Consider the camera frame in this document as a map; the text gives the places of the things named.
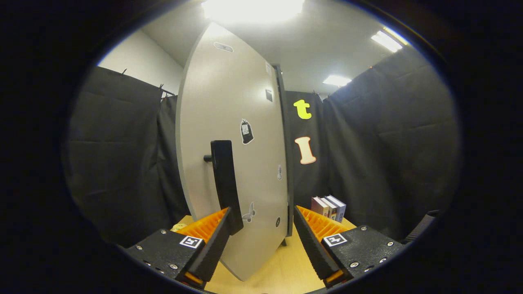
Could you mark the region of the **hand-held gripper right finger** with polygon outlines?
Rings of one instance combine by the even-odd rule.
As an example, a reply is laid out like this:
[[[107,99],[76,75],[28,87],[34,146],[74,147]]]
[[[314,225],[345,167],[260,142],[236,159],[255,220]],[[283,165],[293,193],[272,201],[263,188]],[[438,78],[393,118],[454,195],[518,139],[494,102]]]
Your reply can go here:
[[[405,249],[367,225],[349,228],[299,205],[294,226],[316,275],[326,288],[374,272]]]

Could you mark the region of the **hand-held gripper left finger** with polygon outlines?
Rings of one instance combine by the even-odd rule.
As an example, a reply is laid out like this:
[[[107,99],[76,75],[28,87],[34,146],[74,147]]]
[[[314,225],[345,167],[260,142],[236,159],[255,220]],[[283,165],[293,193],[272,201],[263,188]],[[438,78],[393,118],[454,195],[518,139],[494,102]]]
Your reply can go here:
[[[177,231],[159,229],[123,253],[170,281],[204,289],[230,237],[232,208],[224,208]]]

